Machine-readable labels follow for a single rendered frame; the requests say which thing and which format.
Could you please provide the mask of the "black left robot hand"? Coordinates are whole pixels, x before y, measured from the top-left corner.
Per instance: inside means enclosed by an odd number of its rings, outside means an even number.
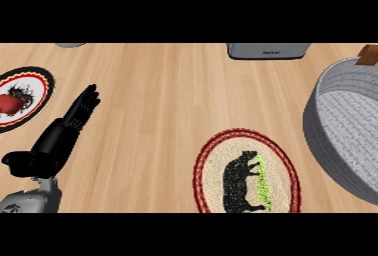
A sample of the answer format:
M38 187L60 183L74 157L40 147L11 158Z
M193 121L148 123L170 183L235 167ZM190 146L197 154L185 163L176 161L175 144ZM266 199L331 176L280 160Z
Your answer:
M101 103L97 85L89 85L77 97L63 118L42 133L30 151L9 152L2 163L17 177L51 178L69 161L83 127Z

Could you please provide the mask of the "oval placemat with black animal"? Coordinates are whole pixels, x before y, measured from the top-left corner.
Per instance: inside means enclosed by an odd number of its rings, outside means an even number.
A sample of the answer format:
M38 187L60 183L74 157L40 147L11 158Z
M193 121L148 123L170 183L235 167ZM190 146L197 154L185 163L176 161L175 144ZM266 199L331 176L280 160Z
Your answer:
M258 131L218 133L194 166L194 195L201 213L299 213L300 182L278 144Z

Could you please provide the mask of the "grey woven basket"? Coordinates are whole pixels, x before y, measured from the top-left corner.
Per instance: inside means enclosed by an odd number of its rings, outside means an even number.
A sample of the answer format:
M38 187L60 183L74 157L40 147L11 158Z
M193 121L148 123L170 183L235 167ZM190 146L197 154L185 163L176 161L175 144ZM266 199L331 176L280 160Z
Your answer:
M355 57L324 70L303 112L314 157L336 183L378 206L378 64Z

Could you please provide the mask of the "oval plate with dark rim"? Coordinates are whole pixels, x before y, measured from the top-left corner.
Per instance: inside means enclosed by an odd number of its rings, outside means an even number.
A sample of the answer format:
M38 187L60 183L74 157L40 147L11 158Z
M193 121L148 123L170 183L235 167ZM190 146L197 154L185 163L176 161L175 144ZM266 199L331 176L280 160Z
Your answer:
M40 67L27 66L0 74L0 95L24 100L24 108L15 115L0 113L0 133L20 128L45 108L55 89L52 73Z

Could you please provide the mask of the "grey appliance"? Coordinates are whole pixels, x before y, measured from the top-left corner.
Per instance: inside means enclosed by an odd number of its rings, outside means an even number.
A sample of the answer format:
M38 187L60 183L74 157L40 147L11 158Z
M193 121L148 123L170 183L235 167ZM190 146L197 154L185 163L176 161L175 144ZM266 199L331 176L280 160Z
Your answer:
M300 59L309 47L309 43L228 43L228 54L237 60Z

